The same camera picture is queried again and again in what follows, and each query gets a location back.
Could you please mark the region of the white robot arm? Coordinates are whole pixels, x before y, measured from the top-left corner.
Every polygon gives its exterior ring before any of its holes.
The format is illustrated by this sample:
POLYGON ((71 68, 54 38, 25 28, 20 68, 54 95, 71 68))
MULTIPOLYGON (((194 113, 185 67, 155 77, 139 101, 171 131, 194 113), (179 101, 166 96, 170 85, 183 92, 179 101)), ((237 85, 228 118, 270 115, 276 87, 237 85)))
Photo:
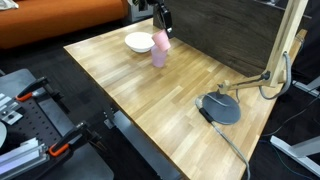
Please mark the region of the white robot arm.
POLYGON ((157 17, 161 27, 165 30, 169 39, 173 38, 173 23, 170 10, 165 6, 164 0, 127 0, 130 5, 138 6, 140 11, 148 5, 156 9, 157 17))

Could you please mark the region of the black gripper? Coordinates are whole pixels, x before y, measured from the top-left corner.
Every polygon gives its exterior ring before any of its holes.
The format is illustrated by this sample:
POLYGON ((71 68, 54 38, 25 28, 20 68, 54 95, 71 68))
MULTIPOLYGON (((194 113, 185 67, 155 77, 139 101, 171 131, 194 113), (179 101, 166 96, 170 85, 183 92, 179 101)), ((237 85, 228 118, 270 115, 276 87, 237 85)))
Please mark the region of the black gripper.
POLYGON ((158 17, 160 18, 160 24, 165 29, 168 38, 173 38, 171 12, 164 3, 157 2, 155 7, 158 17))

